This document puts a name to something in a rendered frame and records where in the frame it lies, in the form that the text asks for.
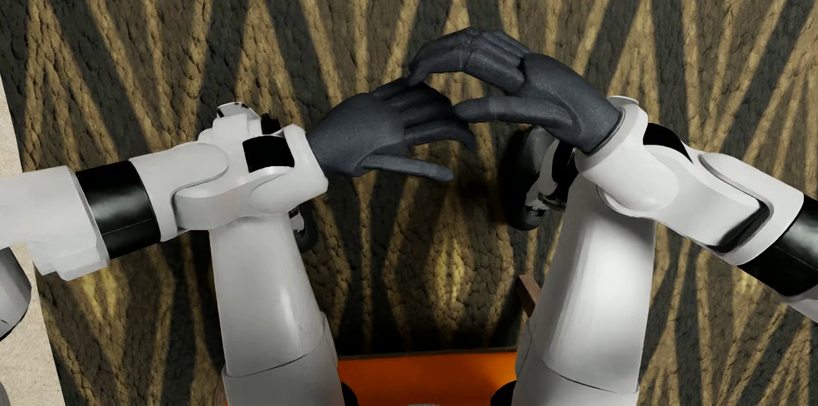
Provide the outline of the brown black zebra pattern rug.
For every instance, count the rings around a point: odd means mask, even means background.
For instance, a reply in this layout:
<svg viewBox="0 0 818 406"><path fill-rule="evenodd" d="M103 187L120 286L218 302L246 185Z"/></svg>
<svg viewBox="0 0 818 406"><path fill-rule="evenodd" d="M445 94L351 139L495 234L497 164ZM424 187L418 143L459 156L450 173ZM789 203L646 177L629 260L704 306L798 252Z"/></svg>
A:
<svg viewBox="0 0 818 406"><path fill-rule="evenodd" d="M0 171L168 150L233 101L311 133L468 27L818 200L818 0L0 0L17 150ZM453 181L328 175L302 205L317 244L301 257L339 355L516 346L516 278L542 283L556 259L562 213L529 232L503 216L527 126L474 124L468 148L446 139L468 126L425 123L444 109L398 112L424 143L397 154ZM210 406L226 359L209 243L194 231L75 280L36 273L68 406ZM818 406L818 324L661 225L657 247L639 406Z"/></svg>

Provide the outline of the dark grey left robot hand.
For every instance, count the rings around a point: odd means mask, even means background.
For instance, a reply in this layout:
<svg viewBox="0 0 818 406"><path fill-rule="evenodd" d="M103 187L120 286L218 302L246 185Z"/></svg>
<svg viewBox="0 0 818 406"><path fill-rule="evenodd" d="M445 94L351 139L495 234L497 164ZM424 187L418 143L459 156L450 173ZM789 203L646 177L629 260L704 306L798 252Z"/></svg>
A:
<svg viewBox="0 0 818 406"><path fill-rule="evenodd" d="M475 135L446 96L402 78L342 101L306 137L325 174L352 178L382 170L451 181L451 170L409 158L409 148L453 140L476 149Z"/></svg>

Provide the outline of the white left robot leg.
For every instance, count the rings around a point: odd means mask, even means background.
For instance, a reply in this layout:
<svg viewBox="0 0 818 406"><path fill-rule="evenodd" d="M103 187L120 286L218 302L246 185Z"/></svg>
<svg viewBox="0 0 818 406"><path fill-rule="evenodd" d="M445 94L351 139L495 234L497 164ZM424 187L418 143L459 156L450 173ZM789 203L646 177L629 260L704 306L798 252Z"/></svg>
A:
<svg viewBox="0 0 818 406"><path fill-rule="evenodd" d="M218 108L199 135L228 170L187 199L207 230L227 406L344 406L334 342L302 262L290 213L328 181L297 125L264 133L241 102Z"/></svg>

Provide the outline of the white robot leg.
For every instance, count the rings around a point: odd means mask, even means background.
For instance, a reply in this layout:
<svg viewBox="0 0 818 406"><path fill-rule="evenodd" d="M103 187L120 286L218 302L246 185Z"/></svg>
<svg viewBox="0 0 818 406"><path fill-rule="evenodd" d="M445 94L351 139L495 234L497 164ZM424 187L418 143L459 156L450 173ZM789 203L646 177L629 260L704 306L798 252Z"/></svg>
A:
<svg viewBox="0 0 818 406"><path fill-rule="evenodd" d="M492 406L637 406L655 225L611 210L577 177L555 254Z"/></svg>
<svg viewBox="0 0 818 406"><path fill-rule="evenodd" d="M302 262L290 213L328 181L297 125L264 133L241 102L218 108L199 135L228 170L187 199L207 230L227 406L344 406L334 342Z"/></svg>

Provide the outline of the white right robot leg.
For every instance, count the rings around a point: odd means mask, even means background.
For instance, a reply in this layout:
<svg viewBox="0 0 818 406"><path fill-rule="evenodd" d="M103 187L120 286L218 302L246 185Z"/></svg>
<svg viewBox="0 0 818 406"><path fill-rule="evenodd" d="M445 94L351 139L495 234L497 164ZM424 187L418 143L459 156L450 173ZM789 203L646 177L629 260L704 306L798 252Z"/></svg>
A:
<svg viewBox="0 0 818 406"><path fill-rule="evenodd" d="M611 210L577 177L555 254L492 406L637 406L655 225Z"/></svg>

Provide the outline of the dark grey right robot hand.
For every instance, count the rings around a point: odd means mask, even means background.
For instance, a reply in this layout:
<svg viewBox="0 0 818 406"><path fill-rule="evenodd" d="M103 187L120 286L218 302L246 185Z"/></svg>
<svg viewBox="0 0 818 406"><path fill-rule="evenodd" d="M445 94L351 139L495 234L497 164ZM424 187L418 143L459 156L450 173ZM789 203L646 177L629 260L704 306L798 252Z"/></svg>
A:
<svg viewBox="0 0 818 406"><path fill-rule="evenodd" d="M408 67L408 82L461 72L504 92L460 102L469 123L539 125L558 140L591 154L617 128L621 112L560 61L531 51L499 29L467 28L425 43Z"/></svg>

